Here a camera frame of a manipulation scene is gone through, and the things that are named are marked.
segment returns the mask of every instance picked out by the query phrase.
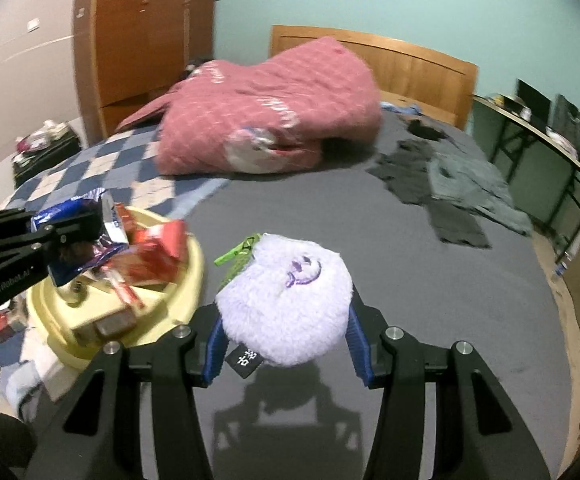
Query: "silver screw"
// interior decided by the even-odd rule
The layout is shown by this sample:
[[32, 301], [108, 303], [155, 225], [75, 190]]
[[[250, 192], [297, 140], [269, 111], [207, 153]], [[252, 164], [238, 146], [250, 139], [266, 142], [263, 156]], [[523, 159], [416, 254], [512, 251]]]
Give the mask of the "silver screw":
[[468, 355], [472, 352], [473, 348], [472, 345], [467, 341], [459, 341], [456, 344], [456, 350], [459, 352], [459, 354]]
[[121, 343], [119, 341], [109, 341], [103, 345], [103, 351], [108, 355], [114, 355], [121, 350]]
[[403, 330], [398, 326], [389, 326], [385, 329], [385, 335], [388, 339], [397, 341], [403, 337]]
[[183, 339], [192, 333], [192, 329], [188, 325], [177, 325], [172, 333], [177, 339]]

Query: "light switch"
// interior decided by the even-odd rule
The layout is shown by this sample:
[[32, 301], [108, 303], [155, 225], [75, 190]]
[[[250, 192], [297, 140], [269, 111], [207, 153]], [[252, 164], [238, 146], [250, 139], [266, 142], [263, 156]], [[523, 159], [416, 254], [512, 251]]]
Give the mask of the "light switch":
[[39, 28], [39, 18], [35, 18], [34, 20], [30, 20], [28, 22], [28, 32], [32, 32], [33, 30], [37, 30]]

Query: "blue snack bag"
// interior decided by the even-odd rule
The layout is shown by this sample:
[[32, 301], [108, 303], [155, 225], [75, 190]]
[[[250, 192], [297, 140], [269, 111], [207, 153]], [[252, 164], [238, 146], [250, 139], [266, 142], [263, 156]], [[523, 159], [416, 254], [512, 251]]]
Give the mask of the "blue snack bag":
[[102, 233], [96, 240], [77, 242], [59, 249], [58, 260], [48, 265], [54, 286], [65, 285], [86, 270], [99, 267], [114, 254], [126, 250], [129, 247], [128, 236], [116, 212], [112, 195], [102, 187], [43, 209], [32, 217], [30, 229], [36, 232], [46, 222], [67, 219], [93, 210], [98, 211], [102, 217]]

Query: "gray bed sheet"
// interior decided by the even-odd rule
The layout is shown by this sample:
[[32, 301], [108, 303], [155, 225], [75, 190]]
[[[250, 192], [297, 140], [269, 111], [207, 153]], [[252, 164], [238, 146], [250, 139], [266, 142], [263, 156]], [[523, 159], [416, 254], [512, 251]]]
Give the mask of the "gray bed sheet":
[[[464, 151], [483, 158], [469, 136], [444, 128]], [[410, 137], [399, 116], [384, 112], [380, 152]], [[372, 164], [344, 150], [327, 169], [245, 177], [201, 203], [188, 222], [208, 260], [202, 301], [213, 300], [227, 270], [212, 260], [253, 232], [313, 240], [337, 251], [365, 303], [380, 308], [389, 324], [425, 343], [450, 346], [465, 339], [475, 345], [556, 476], [568, 432], [570, 370], [557, 307], [531, 239], [479, 218], [490, 250], [444, 244], [424, 208], [400, 203], [365, 172]], [[217, 480], [358, 480], [381, 395], [363, 387], [342, 340], [314, 362], [261, 367], [247, 380], [224, 367], [195, 398]], [[433, 401], [434, 389], [427, 387], [420, 475], [426, 479], [432, 474]]]

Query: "plush toy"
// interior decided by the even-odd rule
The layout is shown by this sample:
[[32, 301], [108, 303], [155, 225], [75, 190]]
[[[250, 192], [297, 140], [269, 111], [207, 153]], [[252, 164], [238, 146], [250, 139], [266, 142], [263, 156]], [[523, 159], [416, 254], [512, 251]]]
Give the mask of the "plush toy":
[[352, 278], [337, 253], [264, 234], [216, 304], [228, 338], [289, 367], [325, 354], [345, 335], [351, 298]]

